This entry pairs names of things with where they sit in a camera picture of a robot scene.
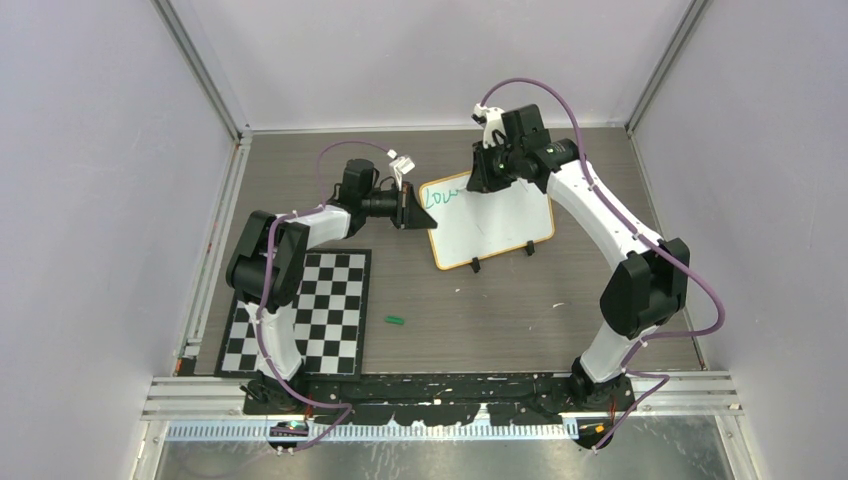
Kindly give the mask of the yellow framed whiteboard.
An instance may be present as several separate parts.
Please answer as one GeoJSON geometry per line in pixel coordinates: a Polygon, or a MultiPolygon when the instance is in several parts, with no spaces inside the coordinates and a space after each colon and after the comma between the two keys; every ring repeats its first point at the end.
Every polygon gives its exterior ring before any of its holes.
{"type": "Polygon", "coordinates": [[[495,193],[476,193],[467,189],[470,176],[466,171],[418,189],[425,212],[437,222],[428,235],[438,269],[469,265],[554,236],[552,201],[535,185],[518,180],[495,193]]]}

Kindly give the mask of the black white chessboard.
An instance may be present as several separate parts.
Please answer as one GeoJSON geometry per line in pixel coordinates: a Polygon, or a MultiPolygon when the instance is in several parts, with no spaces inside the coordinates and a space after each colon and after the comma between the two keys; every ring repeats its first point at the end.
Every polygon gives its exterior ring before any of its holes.
{"type": "MultiPolygon", "coordinates": [[[[280,315],[293,322],[303,374],[338,381],[361,376],[371,260],[369,249],[307,253],[298,297],[280,315]]],[[[247,378],[263,364],[248,310],[234,299],[214,375],[247,378]]]]}

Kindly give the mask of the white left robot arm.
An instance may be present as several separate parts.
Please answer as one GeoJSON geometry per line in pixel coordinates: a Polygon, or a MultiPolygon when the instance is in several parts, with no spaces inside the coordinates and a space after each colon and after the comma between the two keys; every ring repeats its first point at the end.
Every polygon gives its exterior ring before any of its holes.
{"type": "Polygon", "coordinates": [[[250,214],[226,269],[226,283],[248,310],[258,349],[259,370],[274,379],[268,400],[293,414],[311,401],[305,385],[294,378],[303,359],[292,321],[282,317],[300,289],[308,250],[355,235],[371,218],[387,218],[399,230],[434,229],[404,175],[415,167],[408,156],[389,163],[391,185],[383,188],[373,162],[346,163],[332,196],[305,212],[250,214]]]}

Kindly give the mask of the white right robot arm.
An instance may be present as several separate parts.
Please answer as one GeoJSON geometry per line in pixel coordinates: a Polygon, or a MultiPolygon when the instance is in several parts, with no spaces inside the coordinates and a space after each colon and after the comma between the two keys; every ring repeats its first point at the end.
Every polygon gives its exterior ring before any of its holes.
{"type": "Polygon", "coordinates": [[[566,383],[573,405],[596,410],[624,387],[623,363],[637,343],[684,307],[690,250],[681,239],[663,239],[624,207],[578,143],[552,139],[537,105],[503,110],[476,104],[472,118],[483,137],[472,147],[468,190],[495,193],[518,180],[534,185],[572,215],[611,267],[599,300],[602,326],[566,383]]]}

